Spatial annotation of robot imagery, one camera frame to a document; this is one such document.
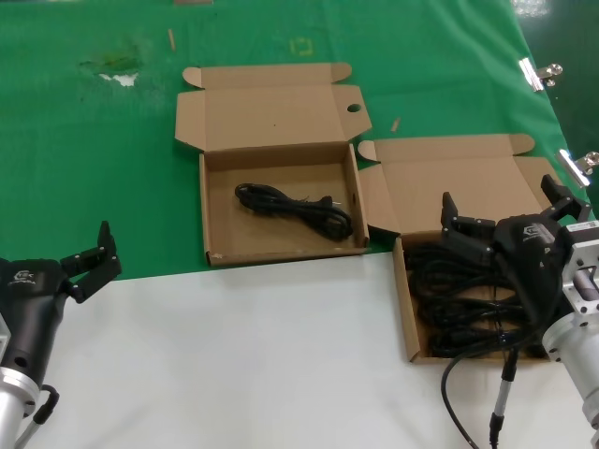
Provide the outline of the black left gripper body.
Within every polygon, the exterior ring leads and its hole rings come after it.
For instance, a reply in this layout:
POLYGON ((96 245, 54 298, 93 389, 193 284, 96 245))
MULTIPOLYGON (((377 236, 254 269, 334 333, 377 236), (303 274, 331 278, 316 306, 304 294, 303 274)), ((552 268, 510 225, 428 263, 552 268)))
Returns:
POLYGON ((64 316, 67 276, 50 259, 1 261, 1 316, 10 332, 3 368, 42 386, 64 316))

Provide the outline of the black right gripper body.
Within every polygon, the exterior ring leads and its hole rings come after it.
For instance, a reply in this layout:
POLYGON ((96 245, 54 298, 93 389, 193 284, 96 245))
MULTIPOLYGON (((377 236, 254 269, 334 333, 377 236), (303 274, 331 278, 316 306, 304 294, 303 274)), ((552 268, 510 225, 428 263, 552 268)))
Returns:
POLYGON ((495 259, 533 323, 556 323, 573 308, 562 292, 565 249, 557 241, 564 213, 500 220, 494 230, 495 259))

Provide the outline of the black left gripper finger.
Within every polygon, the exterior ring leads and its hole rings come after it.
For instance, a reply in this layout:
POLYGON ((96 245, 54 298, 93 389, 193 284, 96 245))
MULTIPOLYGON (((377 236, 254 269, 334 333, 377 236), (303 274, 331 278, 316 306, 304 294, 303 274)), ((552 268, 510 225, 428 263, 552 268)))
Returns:
POLYGON ((101 223, 94 248, 63 258, 60 265, 67 277, 65 292, 78 304, 114 281, 122 266, 109 222, 101 223))

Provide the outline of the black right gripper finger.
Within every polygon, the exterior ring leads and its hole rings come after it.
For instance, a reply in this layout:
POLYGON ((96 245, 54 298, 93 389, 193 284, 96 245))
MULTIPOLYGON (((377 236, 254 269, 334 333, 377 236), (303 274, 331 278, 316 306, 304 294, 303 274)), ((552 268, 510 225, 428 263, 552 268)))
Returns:
POLYGON ((556 222, 566 216, 572 217, 577 223, 589 221, 591 205, 574 196, 568 187, 558 184, 549 174, 543 176, 541 189, 549 201, 549 206, 541 212, 542 216, 556 222))
POLYGON ((492 265, 494 221, 459 215, 451 194, 444 192, 441 225, 442 243, 448 250, 476 265, 492 265))

